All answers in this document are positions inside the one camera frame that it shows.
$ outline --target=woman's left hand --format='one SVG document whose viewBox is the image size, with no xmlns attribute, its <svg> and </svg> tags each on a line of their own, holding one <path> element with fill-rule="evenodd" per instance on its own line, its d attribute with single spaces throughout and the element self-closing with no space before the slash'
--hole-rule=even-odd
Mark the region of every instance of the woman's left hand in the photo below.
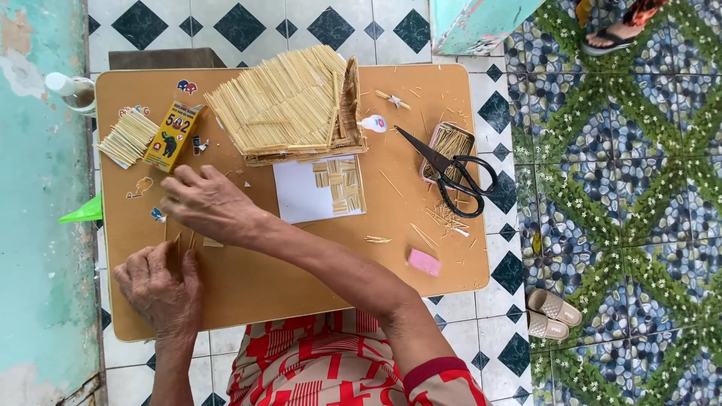
<svg viewBox="0 0 722 406">
<path fill-rule="evenodd" d="M 183 281 L 176 280 L 166 267 L 173 242 L 146 247 L 113 269 L 121 292 L 143 316 L 161 340 L 195 340 L 201 324 L 201 281 L 198 279 L 196 252 L 183 257 Z"/>
</svg>

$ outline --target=red sleeve cuff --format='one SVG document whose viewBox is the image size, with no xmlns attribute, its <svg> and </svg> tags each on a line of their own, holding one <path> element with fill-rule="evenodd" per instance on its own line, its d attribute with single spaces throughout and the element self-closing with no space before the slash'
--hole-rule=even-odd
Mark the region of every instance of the red sleeve cuff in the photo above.
<svg viewBox="0 0 722 406">
<path fill-rule="evenodd" d="M 406 398 L 409 397 L 409 394 L 416 389 L 417 386 L 427 379 L 452 369 L 469 371 L 466 367 L 466 363 L 457 357 L 434 358 L 412 369 L 404 377 L 404 393 L 406 394 Z"/>
</svg>

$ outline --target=502 glue box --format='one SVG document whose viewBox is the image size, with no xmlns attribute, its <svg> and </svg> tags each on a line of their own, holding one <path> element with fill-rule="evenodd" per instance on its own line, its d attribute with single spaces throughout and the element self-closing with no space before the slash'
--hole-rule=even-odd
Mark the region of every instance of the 502 glue box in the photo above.
<svg viewBox="0 0 722 406">
<path fill-rule="evenodd" d="M 173 105 L 145 152 L 143 162 L 153 165 L 163 172 L 172 173 L 178 156 L 183 153 L 183 147 L 190 142 L 196 120 L 205 108 L 205 105 L 189 107 L 173 101 Z"/>
</svg>

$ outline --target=white tile floor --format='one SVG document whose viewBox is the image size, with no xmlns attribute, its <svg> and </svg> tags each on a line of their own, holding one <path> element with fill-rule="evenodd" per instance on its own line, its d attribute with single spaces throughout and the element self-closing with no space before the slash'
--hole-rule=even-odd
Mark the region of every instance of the white tile floor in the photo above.
<svg viewBox="0 0 722 406">
<path fill-rule="evenodd" d="M 525 395 L 531 391 L 531 377 L 526 316 L 521 314 L 525 306 L 502 48 L 488 57 L 432 56 L 427 0 L 89 0 L 88 11 L 93 74 L 108 69 L 109 51 L 210 47 L 227 66 L 253 66 L 281 51 L 319 43 L 346 57 L 356 55 L 362 64 L 464 65 L 478 111 L 474 124 L 479 152 L 497 172 L 508 175 L 505 187 L 486 199 L 492 277 L 485 289 L 427 298 L 425 303 L 495 406 L 530 404 Z M 126 343 L 115 337 L 102 227 L 97 239 L 110 405 L 147 405 L 155 374 L 154 343 Z M 225 388 L 244 330 L 239 326 L 199 334 L 191 365 L 196 405 L 228 401 Z M 521 356 L 510 356 L 513 351 L 505 351 L 507 347 Z"/>
</svg>

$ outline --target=scissors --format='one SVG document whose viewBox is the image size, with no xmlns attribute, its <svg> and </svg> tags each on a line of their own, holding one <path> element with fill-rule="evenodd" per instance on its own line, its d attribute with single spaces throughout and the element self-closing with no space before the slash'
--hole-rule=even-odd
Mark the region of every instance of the scissors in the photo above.
<svg viewBox="0 0 722 406">
<path fill-rule="evenodd" d="M 482 196 L 489 196 L 492 191 L 494 191 L 494 188 L 496 188 L 497 185 L 496 171 L 494 170 L 494 168 L 492 168 L 491 165 L 489 165 L 487 161 L 469 155 L 454 155 L 452 159 L 448 159 L 440 153 L 432 150 L 428 145 L 419 141 L 413 135 L 399 128 L 399 126 L 394 126 L 394 128 L 396 128 L 396 130 L 399 131 L 401 135 L 403 135 L 407 140 L 409 140 L 409 142 L 411 142 L 414 148 L 416 148 L 416 150 L 419 151 L 421 155 L 423 155 L 429 161 L 431 166 L 434 167 L 436 173 L 434 176 L 432 176 L 432 179 L 436 181 L 436 184 L 439 186 L 439 192 L 441 192 L 441 197 L 444 199 L 444 202 L 449 207 L 449 209 L 451 209 L 452 212 L 454 212 L 459 217 L 475 218 L 484 211 L 484 200 Z M 466 167 L 462 162 L 473 162 L 486 169 L 491 175 L 492 185 L 489 186 L 487 190 L 479 188 L 479 185 L 477 185 L 476 181 L 474 181 L 471 175 L 469 175 L 469 172 L 466 170 Z M 469 184 L 470 187 L 466 187 L 464 185 L 456 183 L 455 181 L 452 181 L 445 174 L 446 170 L 452 165 L 456 167 L 459 172 L 461 172 L 461 176 L 466 179 L 466 182 Z M 456 205 L 454 205 L 451 199 L 449 199 L 448 192 L 446 191 L 447 187 L 461 191 L 462 193 L 468 194 L 469 196 L 475 198 L 477 200 L 477 210 L 472 213 L 462 212 Z"/>
</svg>

